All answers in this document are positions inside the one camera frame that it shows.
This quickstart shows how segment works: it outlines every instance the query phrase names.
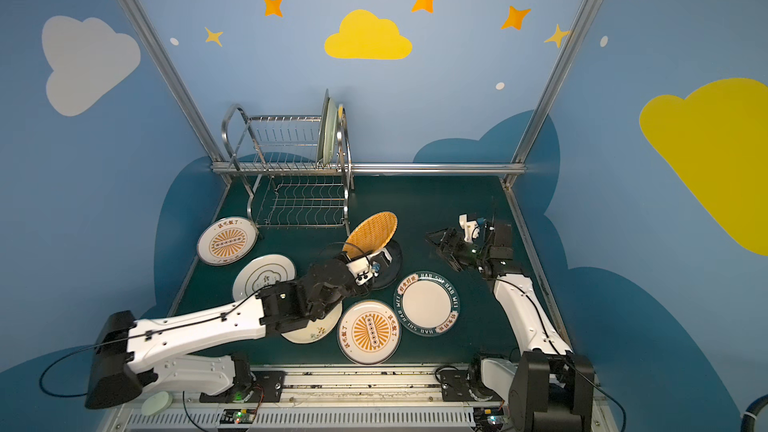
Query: plate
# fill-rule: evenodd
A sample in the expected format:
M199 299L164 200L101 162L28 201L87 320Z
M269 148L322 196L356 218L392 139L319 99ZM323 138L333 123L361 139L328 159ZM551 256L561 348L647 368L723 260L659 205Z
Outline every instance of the plate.
M339 346L350 360L361 365L380 364L397 350L400 327L387 304L358 302L339 322Z
M328 119L326 120L326 141L322 148L322 164L327 166L333 160L333 156L336 154L336 146L339 143L339 139L336 138L336 132L339 130L339 123L341 122L341 114L344 111L344 106L340 105L338 111L332 110L331 105L335 106L333 100L331 100L328 107Z
M256 227L247 218L222 218L200 236L197 254L206 264L231 264L250 252L257 235Z
M446 332L458 319L458 293L453 284L434 272L416 272L395 290L395 312L402 326L431 337Z
M296 267L288 257L280 254L262 255L248 262L237 274L232 285L232 297L235 301L241 301L260 288L294 278Z
M325 318L310 322L306 327L295 331L285 332L283 337L294 344L312 344L330 334L341 317L341 303L333 308Z

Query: wall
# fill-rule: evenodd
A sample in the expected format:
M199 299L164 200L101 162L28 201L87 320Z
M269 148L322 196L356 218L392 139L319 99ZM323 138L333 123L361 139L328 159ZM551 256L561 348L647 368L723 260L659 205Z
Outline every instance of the wall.
M524 120L484 136L535 107L581 0L140 2L216 137L233 102L316 115L329 88L357 161L506 162Z
M631 432L737 430L768 392L766 8L605 0L514 185Z
M0 0L0 22L0 430L93 430L38 376L112 312L168 312L224 184L116 0ZM84 391L89 361L47 386Z

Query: stainless steel dish rack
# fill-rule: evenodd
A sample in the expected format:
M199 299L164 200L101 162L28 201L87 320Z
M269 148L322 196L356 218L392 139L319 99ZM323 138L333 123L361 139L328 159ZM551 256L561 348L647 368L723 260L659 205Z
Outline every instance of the stainless steel dish rack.
M236 112L244 128L233 146ZM257 227L344 227L349 235L355 183L346 111L328 91L319 116L249 116L235 104L221 123L221 137L230 157L224 173L240 177L249 196L246 214Z

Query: ventilation grille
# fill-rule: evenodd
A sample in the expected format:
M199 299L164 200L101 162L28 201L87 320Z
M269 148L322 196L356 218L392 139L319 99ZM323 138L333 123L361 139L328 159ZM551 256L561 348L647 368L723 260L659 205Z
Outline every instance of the ventilation grille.
M190 416L201 427L215 430L221 413L192 411ZM141 415L140 409L130 413L127 430L189 430L194 426L183 410L166 410L152 417ZM251 427L320 428L320 427L475 427L471 408L261 408Z

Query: yellow star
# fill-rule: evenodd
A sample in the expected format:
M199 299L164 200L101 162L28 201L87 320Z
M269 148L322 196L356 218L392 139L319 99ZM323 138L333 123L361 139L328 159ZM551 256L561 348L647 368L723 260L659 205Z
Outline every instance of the yellow star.
M205 31L208 33L208 38L205 40L206 42L215 42L219 44L219 47L221 47L221 42L219 42L219 35L223 34L224 32L216 32L214 34L210 30L208 30L208 27L205 28Z
M554 43L558 44L558 48L560 48L561 42L563 40L563 37L565 37L566 35L568 35L570 33L571 33L570 30L566 30L565 32L560 30L560 24L557 24L556 25L556 31L554 32L554 35L552 35L552 37L546 39L544 41L544 43L554 42Z
M266 4L264 15L276 15L282 17L283 13L280 12L280 2L283 2L283 0L264 0L264 4Z
M502 29L506 29L507 27L514 27L515 29L520 30L520 27L523 26L523 19L530 11L531 9L517 10L510 6L509 17L507 17L507 21L504 22L504 25L502 25Z
M413 5L413 10L411 10L411 12L416 12L417 10L426 10L431 14L433 1L434 0L416 0L416 3Z

